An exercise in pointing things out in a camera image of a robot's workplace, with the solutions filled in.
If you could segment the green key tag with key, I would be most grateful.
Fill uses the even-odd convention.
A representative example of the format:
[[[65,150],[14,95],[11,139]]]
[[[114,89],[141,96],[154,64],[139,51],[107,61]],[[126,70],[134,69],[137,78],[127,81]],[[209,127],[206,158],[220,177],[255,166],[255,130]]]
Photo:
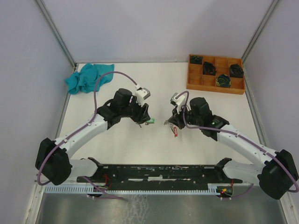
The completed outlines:
[[[155,123],[155,119],[150,119],[145,122],[145,125],[150,125],[150,124],[154,124],[154,123]]]

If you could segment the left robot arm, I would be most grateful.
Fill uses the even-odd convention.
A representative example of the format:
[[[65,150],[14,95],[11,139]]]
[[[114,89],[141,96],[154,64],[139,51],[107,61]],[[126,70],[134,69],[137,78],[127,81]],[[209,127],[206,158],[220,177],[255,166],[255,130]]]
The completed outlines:
[[[139,125],[149,121],[149,105],[145,103],[149,96],[150,91],[146,88],[139,88],[135,93],[120,88],[112,99],[95,109],[95,114],[85,124],[64,137],[55,140],[45,138],[40,144],[35,164],[38,175],[44,175],[54,185],[81,176],[99,182],[103,178],[99,162],[91,157],[73,160],[72,156],[92,138],[110,129],[122,118],[130,118]]]

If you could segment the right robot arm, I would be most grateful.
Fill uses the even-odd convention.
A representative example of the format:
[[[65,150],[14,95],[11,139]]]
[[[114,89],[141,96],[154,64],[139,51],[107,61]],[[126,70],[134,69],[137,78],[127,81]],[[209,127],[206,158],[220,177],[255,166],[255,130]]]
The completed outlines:
[[[214,115],[205,98],[188,100],[188,93],[175,93],[170,100],[174,105],[168,123],[179,129],[199,129],[206,137],[222,143],[249,160],[250,164],[222,159],[214,171],[215,179],[226,182],[238,179],[251,186],[258,185],[273,199],[286,192],[297,193],[299,175],[292,155],[282,149],[276,151],[256,143],[233,127],[226,119]]]

